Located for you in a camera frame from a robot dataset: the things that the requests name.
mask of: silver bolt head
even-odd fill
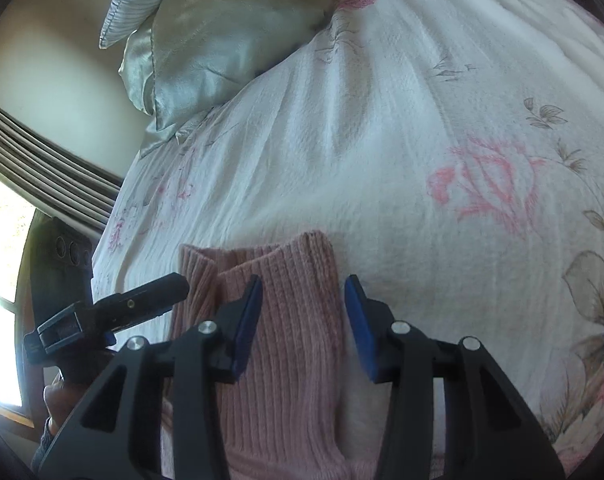
[[[482,343],[477,337],[469,336],[462,339],[462,346],[470,351],[476,351],[482,348]]]
[[[411,325],[405,321],[394,321],[391,325],[391,332],[394,334],[408,334],[411,331]]]
[[[136,335],[136,336],[131,337],[126,342],[126,348],[128,348],[129,350],[139,350],[146,343],[148,343],[148,341],[146,340],[146,338],[144,338],[144,337],[142,337],[140,335]]]
[[[215,332],[215,330],[217,330],[217,323],[209,320],[202,321],[199,324],[199,327],[197,327],[197,329],[202,334],[212,334],[213,332]]]

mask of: bed sheet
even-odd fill
[[[336,0],[326,30],[139,160],[96,298],[178,247],[329,235],[340,277],[430,337],[479,337],[567,471],[604,432],[604,26],[571,0]],[[170,314],[120,335],[166,337]],[[379,449],[387,390],[350,340],[338,443]],[[443,449],[437,396],[435,455]]]

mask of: window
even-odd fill
[[[0,403],[22,406],[16,358],[19,265],[35,207],[0,182]]]

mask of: ribbed knit sock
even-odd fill
[[[217,388],[233,479],[350,479],[335,444],[343,308],[327,237],[312,232],[280,246],[234,251],[184,246],[180,258],[191,292],[173,311],[172,338],[241,297],[252,274],[263,282],[246,373],[237,384]],[[172,476],[167,438],[163,430],[163,473]],[[370,468],[357,469],[357,478],[370,475]]]

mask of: sleeve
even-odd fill
[[[44,433],[42,433],[42,438],[39,441],[39,447],[35,454],[33,455],[33,460],[30,463],[30,468],[33,470],[35,474],[39,473],[39,467],[42,465],[42,460],[44,459],[44,455],[48,451],[48,448],[51,447],[53,443],[54,436],[48,430],[48,422],[50,421],[47,418],[46,423],[44,424]]]

